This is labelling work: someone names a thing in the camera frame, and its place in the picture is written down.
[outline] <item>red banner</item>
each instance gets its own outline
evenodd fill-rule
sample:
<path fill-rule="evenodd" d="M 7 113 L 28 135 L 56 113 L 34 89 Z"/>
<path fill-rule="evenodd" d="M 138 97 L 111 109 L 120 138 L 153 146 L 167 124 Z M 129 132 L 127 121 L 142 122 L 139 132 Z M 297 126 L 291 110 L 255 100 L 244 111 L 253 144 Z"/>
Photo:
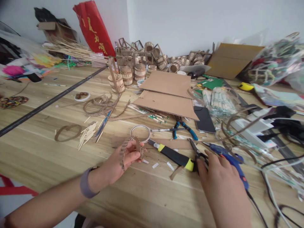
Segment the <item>red banner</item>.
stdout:
<path fill-rule="evenodd" d="M 73 7 L 86 42 L 92 51 L 104 56 L 115 56 L 114 48 L 95 1 L 79 3 Z"/>

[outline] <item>smartphone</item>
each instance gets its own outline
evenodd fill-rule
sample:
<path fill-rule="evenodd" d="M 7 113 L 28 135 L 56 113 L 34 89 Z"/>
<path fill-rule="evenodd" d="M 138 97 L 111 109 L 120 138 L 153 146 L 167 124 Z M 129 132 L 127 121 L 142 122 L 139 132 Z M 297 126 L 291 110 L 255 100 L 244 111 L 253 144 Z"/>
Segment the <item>smartphone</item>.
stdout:
<path fill-rule="evenodd" d="M 194 112 L 199 118 L 199 121 L 195 121 L 197 130 L 215 134 L 215 127 L 209 110 L 206 107 L 194 106 Z"/>

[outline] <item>yellow tape measure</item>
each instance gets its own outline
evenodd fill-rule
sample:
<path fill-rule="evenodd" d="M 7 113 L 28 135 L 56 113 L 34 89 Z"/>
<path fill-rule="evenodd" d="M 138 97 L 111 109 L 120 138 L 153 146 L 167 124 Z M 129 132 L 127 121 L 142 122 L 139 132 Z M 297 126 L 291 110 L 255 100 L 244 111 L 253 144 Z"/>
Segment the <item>yellow tape measure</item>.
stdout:
<path fill-rule="evenodd" d="M 254 88 L 253 85 L 242 82 L 239 86 L 238 86 L 241 90 L 245 90 L 245 91 L 250 91 Z"/>

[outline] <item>gray wristband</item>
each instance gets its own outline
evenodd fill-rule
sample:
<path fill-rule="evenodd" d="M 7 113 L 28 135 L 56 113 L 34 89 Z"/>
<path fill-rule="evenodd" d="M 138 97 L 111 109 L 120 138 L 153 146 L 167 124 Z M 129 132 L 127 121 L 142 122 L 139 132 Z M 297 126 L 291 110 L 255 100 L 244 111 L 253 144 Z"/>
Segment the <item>gray wristband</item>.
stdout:
<path fill-rule="evenodd" d="M 89 169 L 87 169 L 81 179 L 80 179 L 80 190 L 81 190 L 81 193 L 86 197 L 86 198 L 93 198 L 94 196 L 96 196 L 99 192 L 97 193 L 94 193 L 92 192 L 92 190 L 90 189 L 90 186 L 89 186 L 89 173 L 94 170 L 94 169 L 97 169 L 98 167 L 95 166 L 95 167 L 91 167 Z"/>

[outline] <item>white wall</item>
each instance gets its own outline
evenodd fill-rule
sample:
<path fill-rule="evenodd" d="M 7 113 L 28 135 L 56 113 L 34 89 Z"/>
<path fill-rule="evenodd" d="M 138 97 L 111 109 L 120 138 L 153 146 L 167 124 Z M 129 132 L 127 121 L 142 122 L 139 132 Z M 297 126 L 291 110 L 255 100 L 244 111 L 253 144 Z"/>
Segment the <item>white wall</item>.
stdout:
<path fill-rule="evenodd" d="M 34 7 L 46 8 L 57 18 L 65 18 L 82 43 L 86 41 L 81 32 L 73 6 L 85 0 L 1 0 L 0 21 L 10 26 L 21 36 L 39 43 L 46 41 L 43 31 L 38 30 Z M 121 37 L 129 40 L 126 0 L 96 0 L 99 13 L 107 28 L 112 44 Z"/>
<path fill-rule="evenodd" d="M 127 0 L 130 39 L 159 43 L 164 54 L 212 49 L 269 28 L 266 41 L 304 37 L 303 0 Z"/>

